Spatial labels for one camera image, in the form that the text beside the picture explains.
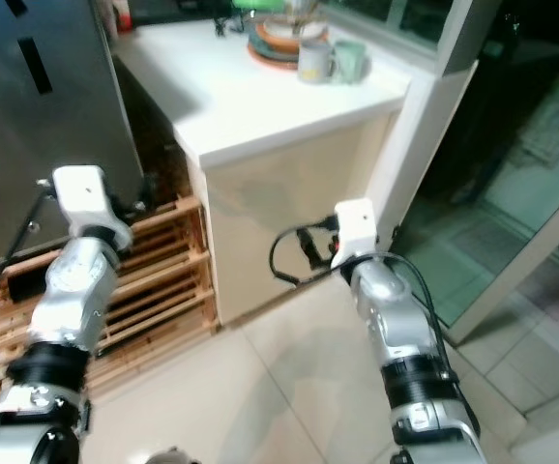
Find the grey mug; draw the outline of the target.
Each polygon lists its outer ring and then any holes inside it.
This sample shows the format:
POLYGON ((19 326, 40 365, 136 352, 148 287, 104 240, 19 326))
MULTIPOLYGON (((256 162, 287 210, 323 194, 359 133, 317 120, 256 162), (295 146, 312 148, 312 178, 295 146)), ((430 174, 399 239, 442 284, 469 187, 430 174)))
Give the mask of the grey mug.
POLYGON ((299 43, 297 78, 307 84, 325 84, 332 80, 334 48, 328 41, 299 43))

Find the wooden slatted pallet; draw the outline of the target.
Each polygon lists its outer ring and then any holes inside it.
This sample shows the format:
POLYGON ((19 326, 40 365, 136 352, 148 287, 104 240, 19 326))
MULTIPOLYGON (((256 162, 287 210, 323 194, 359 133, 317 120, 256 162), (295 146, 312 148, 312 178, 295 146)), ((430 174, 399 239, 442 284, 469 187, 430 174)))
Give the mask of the wooden slatted pallet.
MULTIPOLYGON (((182 197, 135 222, 105 328, 88 370, 90 393, 106 393, 218 330, 212 255, 203 205, 182 197)), ((5 368, 22 354, 44 273, 59 250, 24 256, 0 281, 0 390, 5 368)))

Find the pale green mug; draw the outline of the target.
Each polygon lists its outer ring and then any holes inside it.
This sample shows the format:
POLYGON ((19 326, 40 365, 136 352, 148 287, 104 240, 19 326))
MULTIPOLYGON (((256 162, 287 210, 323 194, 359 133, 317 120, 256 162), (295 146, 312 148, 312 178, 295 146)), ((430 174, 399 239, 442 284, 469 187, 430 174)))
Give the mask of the pale green mug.
POLYGON ((367 45, 353 40, 338 40, 333 45, 333 81, 358 84, 367 74, 367 45))

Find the grey left robot leg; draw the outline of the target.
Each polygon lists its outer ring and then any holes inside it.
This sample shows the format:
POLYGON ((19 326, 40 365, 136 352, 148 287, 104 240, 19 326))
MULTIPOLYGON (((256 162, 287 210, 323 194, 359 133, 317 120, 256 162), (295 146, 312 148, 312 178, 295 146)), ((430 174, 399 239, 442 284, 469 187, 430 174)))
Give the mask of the grey left robot leg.
POLYGON ((146 464, 196 464, 195 460, 187 455, 181 448, 169 448, 161 452, 156 452, 148 458, 146 464))

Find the glass sliding door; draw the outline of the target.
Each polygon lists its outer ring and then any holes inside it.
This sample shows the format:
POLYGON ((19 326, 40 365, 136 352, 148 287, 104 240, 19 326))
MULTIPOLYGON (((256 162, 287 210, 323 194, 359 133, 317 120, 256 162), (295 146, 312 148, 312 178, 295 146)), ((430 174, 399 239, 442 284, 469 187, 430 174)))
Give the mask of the glass sliding door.
POLYGON ((500 0, 395 251, 446 328, 559 209, 559 0, 500 0))

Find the green plastic item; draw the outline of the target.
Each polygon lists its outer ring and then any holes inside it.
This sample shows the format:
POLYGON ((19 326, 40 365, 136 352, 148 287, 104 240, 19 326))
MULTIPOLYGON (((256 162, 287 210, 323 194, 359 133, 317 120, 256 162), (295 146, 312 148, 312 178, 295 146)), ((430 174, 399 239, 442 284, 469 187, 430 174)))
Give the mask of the green plastic item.
POLYGON ((234 8, 243 12, 284 12, 285 0, 231 0, 234 8))

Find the orange bowl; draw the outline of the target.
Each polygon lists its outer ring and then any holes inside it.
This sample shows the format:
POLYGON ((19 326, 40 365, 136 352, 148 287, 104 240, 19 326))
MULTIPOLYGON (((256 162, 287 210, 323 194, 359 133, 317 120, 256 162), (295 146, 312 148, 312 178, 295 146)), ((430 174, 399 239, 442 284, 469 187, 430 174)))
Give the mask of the orange bowl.
POLYGON ((276 49, 296 50, 299 44, 325 39, 329 23, 322 16, 272 16, 256 28, 258 34, 276 49))

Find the white topped counter unit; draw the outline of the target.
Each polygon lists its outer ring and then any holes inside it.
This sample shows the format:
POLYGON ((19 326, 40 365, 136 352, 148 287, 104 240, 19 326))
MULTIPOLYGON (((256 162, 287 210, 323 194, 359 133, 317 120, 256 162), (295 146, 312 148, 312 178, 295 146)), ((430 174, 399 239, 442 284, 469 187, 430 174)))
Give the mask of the white topped counter unit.
POLYGON ((366 197, 390 242, 473 75, 427 71, 370 43, 367 79, 310 84, 262 65, 246 44, 195 21, 137 28, 113 48, 187 160, 225 326, 287 291, 267 257, 289 226, 366 197))

